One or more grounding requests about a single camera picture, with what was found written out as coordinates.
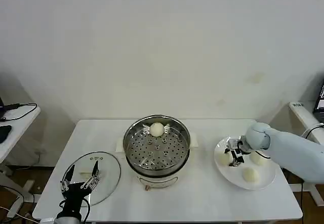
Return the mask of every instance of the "white table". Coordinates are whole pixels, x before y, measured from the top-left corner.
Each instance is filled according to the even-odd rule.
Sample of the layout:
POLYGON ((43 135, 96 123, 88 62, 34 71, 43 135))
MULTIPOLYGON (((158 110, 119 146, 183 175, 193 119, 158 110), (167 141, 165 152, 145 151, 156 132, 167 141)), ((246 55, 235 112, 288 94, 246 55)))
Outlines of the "white table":
MULTIPOLYGON (((120 182, 110 197, 91 207, 88 221, 262 221, 299 219, 302 212, 281 169, 266 189, 247 191, 227 181, 215 166, 217 142, 228 135, 245 134, 254 120, 182 120, 197 135, 199 147, 190 151, 184 174, 174 185, 144 191, 116 142, 135 120, 81 120, 68 141, 33 217, 52 221, 60 201, 59 181, 66 168, 83 154, 106 151, 121 165, 120 182)), ((83 218, 87 208, 81 209, 83 218)))
MULTIPOLYGON (((32 106, 23 106, 16 110, 8 111, 5 114, 5 117, 8 119, 17 118, 21 115, 24 115, 26 112, 30 111, 31 109, 32 106)), ((34 119, 37 117, 40 111, 41 109, 37 107, 34 111, 32 111, 31 113, 27 114, 26 116, 24 116, 19 120, 0 122, 0 126, 4 126, 4 125, 12 126, 12 130, 9 133, 7 139, 0 144, 0 163, 2 163, 2 161, 7 157, 7 155, 10 153, 12 148, 16 145, 18 140, 21 138, 21 136, 24 134, 24 132, 27 130, 30 124, 34 121, 34 119)), ((22 188, 20 185, 16 184, 6 176, 6 174, 10 174, 10 170, 6 166, 2 165, 1 169, 2 172, 0 173, 0 185, 14 188, 15 190, 19 191, 21 194, 24 195, 25 202, 32 203, 33 195, 28 191, 33 186, 34 181, 28 180, 25 186, 22 188)), ((16 202, 12 205, 10 211, 7 214, 7 217, 14 217, 15 213, 17 213, 17 210, 23 204, 23 198, 20 195, 18 195, 17 192, 11 189, 7 189, 7 190, 9 190, 10 192, 18 196, 16 202)), ((35 202, 37 202, 38 199, 39 199, 39 195, 35 195, 35 202)))
MULTIPOLYGON (((313 115, 315 101, 293 101, 289 103, 291 111, 296 115, 305 129, 313 128, 319 121, 313 115)), ((310 133, 316 143, 324 145, 324 128, 318 128, 310 133)), ((301 184, 290 185, 293 192, 301 192, 301 184)), ((303 184, 303 192, 310 192, 317 206, 324 207, 324 200, 313 183, 303 184)))

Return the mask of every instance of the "steamed bun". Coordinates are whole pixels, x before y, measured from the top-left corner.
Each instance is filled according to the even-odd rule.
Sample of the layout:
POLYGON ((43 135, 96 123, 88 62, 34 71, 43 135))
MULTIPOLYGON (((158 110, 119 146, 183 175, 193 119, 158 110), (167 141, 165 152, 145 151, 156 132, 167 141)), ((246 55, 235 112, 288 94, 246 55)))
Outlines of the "steamed bun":
POLYGON ((153 123, 150 126, 150 134, 154 137, 160 137, 164 134, 164 125, 161 123, 153 123))
POLYGON ((247 167, 243 170, 243 178, 246 182, 258 182, 259 173, 255 169, 247 167))

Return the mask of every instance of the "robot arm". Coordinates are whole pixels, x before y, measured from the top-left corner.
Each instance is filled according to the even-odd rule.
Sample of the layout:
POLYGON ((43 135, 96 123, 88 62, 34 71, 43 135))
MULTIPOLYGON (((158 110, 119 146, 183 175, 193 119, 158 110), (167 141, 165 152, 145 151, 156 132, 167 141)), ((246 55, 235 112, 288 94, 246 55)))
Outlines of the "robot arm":
POLYGON ((96 161, 91 177, 85 182, 74 182, 72 180, 74 165, 66 173, 65 178, 61 181, 61 191, 65 197, 63 210, 57 214, 54 224, 80 224, 80 209, 83 199, 91 194, 93 189, 99 183, 98 161, 96 161))
POLYGON ((241 150, 264 150, 271 159, 304 181, 324 183, 324 146, 295 134, 255 123, 242 137, 241 150))

